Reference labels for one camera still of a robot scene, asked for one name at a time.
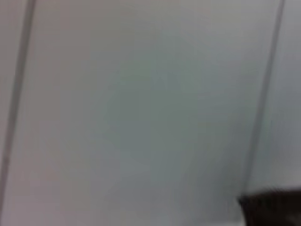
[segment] vertical line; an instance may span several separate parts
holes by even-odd
[[[265,75],[263,78],[263,83],[261,87],[261,92],[259,96],[258,106],[257,106],[257,112],[255,116],[255,121],[251,133],[251,139],[250,139],[250,145],[247,152],[247,159],[246,159],[246,168],[245,168],[245,174],[243,177],[243,183],[241,188],[241,193],[245,193],[248,189],[249,182],[251,179],[252,171],[253,171],[253,165],[255,156],[257,154],[260,134],[261,134],[261,125],[263,121],[265,106],[267,102],[267,96],[269,91],[269,85],[270,80],[272,76],[273,71],[273,65],[275,61],[275,55],[277,50],[277,44],[278,44],[278,38],[279,38],[279,31],[281,27],[282,17],[283,17],[283,11],[285,7],[285,0],[280,0],[277,15],[276,15],[276,21],[275,21],[275,27],[274,32],[272,36],[272,43],[270,46],[270,52],[269,52],[269,58],[267,62],[267,67],[265,71]]]
[[[20,35],[18,56],[15,68],[15,80],[12,90],[12,98],[9,106],[8,125],[5,134],[4,148],[1,159],[1,172],[0,172],[0,226],[2,225],[3,205],[5,198],[5,189],[8,178],[8,169],[10,163],[10,156],[12,152],[12,145],[14,142],[16,121],[18,116],[18,109],[20,103],[20,96],[22,91],[22,84],[24,80],[24,69],[26,64],[26,57],[32,27],[32,18],[34,13],[36,0],[27,0],[22,31]]]

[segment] white wall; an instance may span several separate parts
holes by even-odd
[[[0,1],[0,156],[7,129],[25,4],[26,0]]]
[[[300,12],[300,1],[286,1],[250,190],[301,186]]]
[[[278,1],[38,1],[4,226],[230,221]]]

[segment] black object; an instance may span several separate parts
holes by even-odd
[[[243,195],[238,202],[246,226],[301,226],[301,190]]]

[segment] gray surface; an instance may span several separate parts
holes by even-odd
[[[250,190],[301,185],[300,11],[287,1]]]
[[[236,219],[277,4],[40,1],[3,225]]]

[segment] dark object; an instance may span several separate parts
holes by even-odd
[[[246,226],[301,226],[301,190],[243,195],[238,201]]]

